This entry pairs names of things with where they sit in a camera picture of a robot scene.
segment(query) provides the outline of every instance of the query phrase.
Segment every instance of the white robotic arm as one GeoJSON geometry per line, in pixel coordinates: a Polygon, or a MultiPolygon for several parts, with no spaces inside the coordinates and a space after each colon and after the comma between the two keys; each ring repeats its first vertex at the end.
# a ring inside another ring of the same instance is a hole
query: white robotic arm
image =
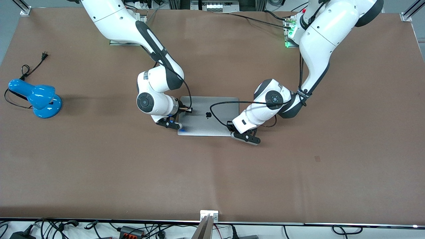
{"type": "MultiPolygon", "coordinates": [[[[380,13],[382,7],[383,0],[310,0],[306,12],[295,16],[297,30],[293,36],[294,41],[299,43],[300,53],[309,68],[307,79],[297,92],[290,91],[290,102],[282,105],[278,112],[271,111],[264,106],[255,106],[255,104],[248,106],[232,121],[237,129],[232,136],[256,145],[259,139],[253,138],[251,135],[255,136],[254,129],[264,123],[264,121],[257,120],[257,115],[267,114],[267,117],[262,120],[268,120],[275,114],[279,114],[285,119],[295,117],[328,71],[329,58],[334,49],[353,27],[364,26],[371,22],[380,13]],[[250,122],[250,124],[245,125],[242,120],[250,122]]],[[[276,82],[263,89],[261,94],[281,91],[283,88],[276,82]]],[[[256,101],[266,102],[264,98],[256,99],[256,101]]]]}
{"type": "Polygon", "coordinates": [[[152,119],[166,128],[179,129],[181,125],[169,120],[180,112],[191,112],[178,99],[164,94],[165,91],[181,87],[184,81],[182,68],[170,56],[151,29],[137,21],[125,8],[121,0],[69,0],[83,4],[96,27],[107,39],[119,43],[135,43],[159,66],[144,71],[137,78],[139,92],[138,108],[152,116],[152,119]]]}

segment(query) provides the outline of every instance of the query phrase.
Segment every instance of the table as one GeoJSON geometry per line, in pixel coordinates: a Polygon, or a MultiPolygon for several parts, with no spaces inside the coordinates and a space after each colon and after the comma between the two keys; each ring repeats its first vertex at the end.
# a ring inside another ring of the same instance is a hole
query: table
{"type": "MultiPolygon", "coordinates": [[[[299,50],[280,28],[189,10],[159,10],[150,25],[193,95],[252,100],[265,79],[298,85],[299,50]]],[[[0,216],[198,220],[209,209],[220,221],[425,225],[425,64],[397,14],[353,29],[308,106],[260,128],[259,146],[156,126],[136,106],[153,62],[109,46],[80,8],[20,19],[0,90],[43,51],[27,80],[53,85],[63,109],[38,119],[0,101],[0,216]]]]}

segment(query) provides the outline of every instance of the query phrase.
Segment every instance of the lamp base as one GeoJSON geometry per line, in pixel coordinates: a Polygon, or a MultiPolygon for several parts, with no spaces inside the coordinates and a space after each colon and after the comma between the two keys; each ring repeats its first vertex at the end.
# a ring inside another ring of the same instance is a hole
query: lamp base
{"type": "Polygon", "coordinates": [[[62,108],[62,99],[57,94],[55,94],[53,96],[52,102],[48,104],[45,108],[41,110],[33,108],[32,110],[37,117],[42,119],[48,119],[55,116],[60,111],[61,108],[62,108]]]}

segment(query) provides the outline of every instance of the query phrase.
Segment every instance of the blue desk lamp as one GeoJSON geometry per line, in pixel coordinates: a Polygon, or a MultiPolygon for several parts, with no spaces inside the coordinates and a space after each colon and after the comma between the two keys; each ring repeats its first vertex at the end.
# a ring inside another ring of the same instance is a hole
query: blue desk lamp
{"type": "Polygon", "coordinates": [[[50,85],[31,85],[23,80],[9,82],[10,92],[26,99],[33,106],[34,114],[42,119],[55,116],[62,108],[62,99],[50,85]]]}

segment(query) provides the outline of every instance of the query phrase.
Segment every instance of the silver laptop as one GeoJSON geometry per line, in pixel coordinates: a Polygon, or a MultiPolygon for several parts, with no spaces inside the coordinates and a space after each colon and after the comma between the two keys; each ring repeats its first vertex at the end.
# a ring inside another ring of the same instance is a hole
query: silver laptop
{"type": "MultiPolygon", "coordinates": [[[[184,105],[189,106],[188,96],[182,96],[180,99],[184,105]]],[[[205,97],[192,96],[192,113],[181,113],[178,116],[178,122],[183,128],[177,131],[178,135],[186,136],[222,136],[230,137],[230,131],[226,126],[220,124],[214,116],[211,115],[210,106],[212,104],[224,101],[238,101],[236,97],[205,97]]],[[[223,122],[231,121],[239,115],[239,104],[221,104],[212,108],[214,114],[223,122]]]]}

